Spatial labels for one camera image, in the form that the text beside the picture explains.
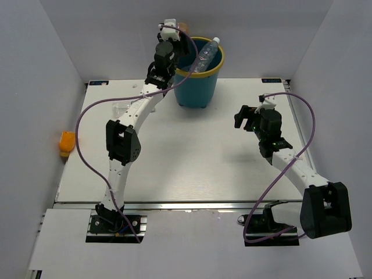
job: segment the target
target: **brown object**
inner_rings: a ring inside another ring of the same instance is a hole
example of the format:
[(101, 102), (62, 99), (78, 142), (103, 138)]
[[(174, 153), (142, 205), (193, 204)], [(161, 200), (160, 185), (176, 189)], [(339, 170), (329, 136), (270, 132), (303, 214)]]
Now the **brown object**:
[(188, 33), (188, 26), (187, 26), (186, 23), (180, 22), (180, 23), (178, 24), (178, 28), (181, 29), (183, 32), (189, 34), (189, 33)]

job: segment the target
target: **bottle cap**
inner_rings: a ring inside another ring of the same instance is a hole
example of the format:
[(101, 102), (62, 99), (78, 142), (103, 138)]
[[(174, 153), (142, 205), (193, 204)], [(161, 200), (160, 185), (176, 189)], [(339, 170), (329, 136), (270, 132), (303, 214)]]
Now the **bottle cap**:
[(213, 40), (216, 41), (218, 44), (220, 44), (220, 39), (219, 38), (214, 37)]

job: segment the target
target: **bucket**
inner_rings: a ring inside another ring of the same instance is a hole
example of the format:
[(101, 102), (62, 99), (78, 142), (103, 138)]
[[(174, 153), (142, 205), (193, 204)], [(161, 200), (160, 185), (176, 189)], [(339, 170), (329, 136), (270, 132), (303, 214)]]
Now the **bucket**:
[[(203, 37), (192, 37), (198, 48), (198, 52), (211, 40)], [(196, 58), (194, 48), (191, 48), (190, 54), (180, 58), (177, 66), (174, 83), (177, 84), (183, 80), (188, 72), (181, 69), (192, 65)], [(180, 106), (188, 108), (205, 108), (213, 97), (216, 88), (219, 71), (223, 65), (225, 54), (221, 46), (207, 68), (207, 71), (201, 73), (192, 73), (191, 76), (180, 86), (174, 89), (177, 102)]]

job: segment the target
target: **yellow rim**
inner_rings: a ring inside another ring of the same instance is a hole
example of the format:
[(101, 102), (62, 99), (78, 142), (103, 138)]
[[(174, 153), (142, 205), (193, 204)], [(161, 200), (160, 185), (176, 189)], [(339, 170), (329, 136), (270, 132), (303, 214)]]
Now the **yellow rim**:
[[(202, 40), (202, 41), (207, 41), (207, 42), (210, 42), (211, 39), (208, 39), (208, 38), (204, 38), (204, 37), (191, 37), (192, 39), (197, 39), (197, 40)], [(202, 73), (192, 73), (190, 77), (192, 78), (202, 78), (202, 77), (209, 77), (215, 73), (217, 73), (222, 65), (223, 65), (223, 62), (225, 61), (225, 53), (223, 52), (223, 49), (222, 47), (219, 45), (219, 50), (221, 52), (221, 61), (220, 63), (214, 67), (212, 70), (209, 70), (209, 71), (204, 71)], [(188, 72), (187, 71), (182, 71), (181, 69), (177, 68), (176, 70), (176, 73), (183, 76), (183, 77), (186, 77)]]

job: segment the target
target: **gray wall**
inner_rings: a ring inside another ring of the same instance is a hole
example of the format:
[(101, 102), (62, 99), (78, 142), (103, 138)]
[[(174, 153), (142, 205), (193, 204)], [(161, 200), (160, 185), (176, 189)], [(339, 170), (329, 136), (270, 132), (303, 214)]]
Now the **gray wall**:
[[(349, 189), (350, 237), (366, 278), (372, 278), (371, 50), (372, 1), (336, 0), (292, 81), (316, 113), (311, 151), (318, 171)], [(310, 131), (307, 109), (297, 104), (296, 111)]]
[(56, 194), (60, 132), (73, 127), (84, 84), (38, 0), (3, 1), (0, 35), (0, 277), (20, 279)]
[(176, 18), (192, 35), (221, 38), (220, 77), (291, 78), (332, 0), (41, 0), (85, 82), (144, 78), (157, 24)]

